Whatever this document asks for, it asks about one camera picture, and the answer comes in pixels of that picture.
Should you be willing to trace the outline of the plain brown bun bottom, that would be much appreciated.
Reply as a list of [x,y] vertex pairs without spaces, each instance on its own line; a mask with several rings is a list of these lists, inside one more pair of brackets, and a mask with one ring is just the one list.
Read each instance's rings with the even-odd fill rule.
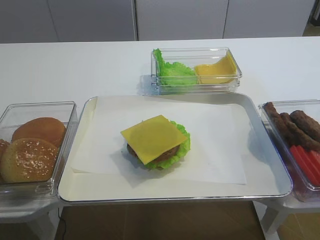
[[59,148],[64,140],[65,133],[66,127],[60,120],[53,117],[39,117],[17,128],[11,141],[35,138],[45,140]]

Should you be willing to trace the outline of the brown burger patty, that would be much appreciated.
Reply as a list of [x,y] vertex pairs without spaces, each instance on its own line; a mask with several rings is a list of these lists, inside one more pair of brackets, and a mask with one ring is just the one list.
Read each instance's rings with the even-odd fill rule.
[[[136,152],[131,148],[131,146],[129,144],[127,144],[127,150],[128,152],[135,158],[140,159],[138,157],[138,155],[136,154]],[[152,162],[163,162],[165,160],[168,160],[169,158],[173,157],[177,151],[180,149],[180,145],[177,145],[176,147],[162,153],[160,156],[158,156],[157,158],[155,158],[154,160],[152,160]]]

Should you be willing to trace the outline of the silver metal tray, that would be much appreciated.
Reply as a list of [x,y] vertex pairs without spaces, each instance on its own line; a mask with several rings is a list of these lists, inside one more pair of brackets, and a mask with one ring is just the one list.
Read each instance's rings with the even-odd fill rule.
[[78,172],[72,168],[77,150],[93,118],[98,98],[83,106],[71,151],[58,186],[63,201],[72,204],[204,199],[261,199],[288,195],[293,187],[289,174],[272,144],[253,101],[240,93],[152,96],[215,106],[228,106],[235,124],[246,184],[193,180],[149,179],[134,185],[125,177]]

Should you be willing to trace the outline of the green lettuce leaf in container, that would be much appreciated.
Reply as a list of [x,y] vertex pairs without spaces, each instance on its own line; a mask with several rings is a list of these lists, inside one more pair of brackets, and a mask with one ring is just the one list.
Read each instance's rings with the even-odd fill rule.
[[181,62],[167,62],[159,48],[152,51],[155,58],[155,69],[161,85],[196,85],[195,71]]

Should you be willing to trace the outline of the brown patty middle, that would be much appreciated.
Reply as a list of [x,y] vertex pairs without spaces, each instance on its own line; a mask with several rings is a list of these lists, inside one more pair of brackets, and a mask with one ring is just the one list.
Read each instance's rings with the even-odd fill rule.
[[280,117],[290,133],[293,135],[293,145],[302,146],[307,151],[320,151],[320,143],[298,128],[297,125],[291,121],[288,113],[283,112],[280,114]]

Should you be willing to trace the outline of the white paper tray liner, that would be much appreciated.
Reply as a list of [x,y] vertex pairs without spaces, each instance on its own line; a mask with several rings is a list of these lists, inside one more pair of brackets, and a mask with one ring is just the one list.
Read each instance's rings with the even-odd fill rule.
[[[149,169],[127,150],[121,131],[162,115],[185,126],[190,151],[165,169]],[[240,184],[247,182],[230,107],[151,96],[100,97],[72,168],[121,176],[138,185],[151,179]]]

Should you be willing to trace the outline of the yellow cheese slice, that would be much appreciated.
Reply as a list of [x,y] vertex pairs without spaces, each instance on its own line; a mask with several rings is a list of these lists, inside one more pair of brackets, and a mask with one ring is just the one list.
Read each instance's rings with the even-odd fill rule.
[[120,133],[144,165],[188,139],[163,115],[144,120]]

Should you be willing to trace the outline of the cheese slice stack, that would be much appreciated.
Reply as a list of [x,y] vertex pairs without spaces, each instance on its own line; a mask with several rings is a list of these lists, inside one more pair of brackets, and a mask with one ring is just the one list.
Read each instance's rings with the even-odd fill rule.
[[235,79],[236,64],[230,56],[222,57],[214,64],[200,64],[195,66],[200,84],[225,84]]

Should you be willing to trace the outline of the clear plastic bun container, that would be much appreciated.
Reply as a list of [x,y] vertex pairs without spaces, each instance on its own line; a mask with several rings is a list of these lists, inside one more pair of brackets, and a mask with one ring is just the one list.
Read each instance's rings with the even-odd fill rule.
[[73,101],[10,104],[0,117],[1,201],[56,196],[77,126]]

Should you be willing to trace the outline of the brown patty right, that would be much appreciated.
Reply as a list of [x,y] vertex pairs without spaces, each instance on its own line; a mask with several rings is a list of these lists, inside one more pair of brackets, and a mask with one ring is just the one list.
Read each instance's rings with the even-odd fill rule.
[[320,141],[320,124],[302,110],[295,110],[290,115],[291,120],[308,136]]

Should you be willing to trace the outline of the clear lettuce cheese container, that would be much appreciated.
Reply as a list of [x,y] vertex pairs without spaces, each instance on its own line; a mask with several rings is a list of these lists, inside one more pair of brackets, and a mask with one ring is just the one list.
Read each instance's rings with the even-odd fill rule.
[[242,71],[228,47],[156,48],[151,85],[159,95],[233,93]]

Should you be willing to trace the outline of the brown patty left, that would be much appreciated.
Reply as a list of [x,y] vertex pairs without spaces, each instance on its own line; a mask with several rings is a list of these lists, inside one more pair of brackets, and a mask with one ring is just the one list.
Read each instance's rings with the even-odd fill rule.
[[285,122],[282,120],[280,114],[276,111],[272,102],[267,102],[263,105],[265,112],[267,113],[269,119],[275,125],[279,135],[282,137],[283,141],[290,148],[295,143],[295,138],[293,134],[287,128]]

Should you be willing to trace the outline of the red tomato slices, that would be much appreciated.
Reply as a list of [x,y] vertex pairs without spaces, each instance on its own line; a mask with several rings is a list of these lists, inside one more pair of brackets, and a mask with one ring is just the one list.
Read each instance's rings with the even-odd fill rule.
[[320,153],[314,150],[307,151],[300,145],[291,146],[290,152],[310,184],[319,187]]

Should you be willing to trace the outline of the sesame bun top right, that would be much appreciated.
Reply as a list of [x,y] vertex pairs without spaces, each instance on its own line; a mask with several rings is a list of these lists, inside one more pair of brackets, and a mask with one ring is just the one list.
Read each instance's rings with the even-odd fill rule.
[[59,149],[38,138],[13,141],[0,160],[0,175],[6,183],[43,182],[51,178]]

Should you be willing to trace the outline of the clear meat tomato container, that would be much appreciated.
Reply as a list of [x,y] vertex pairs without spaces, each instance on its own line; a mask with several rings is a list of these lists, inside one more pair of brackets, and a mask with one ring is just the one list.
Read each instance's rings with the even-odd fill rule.
[[320,199],[320,102],[274,101],[259,105],[268,135],[302,202]]

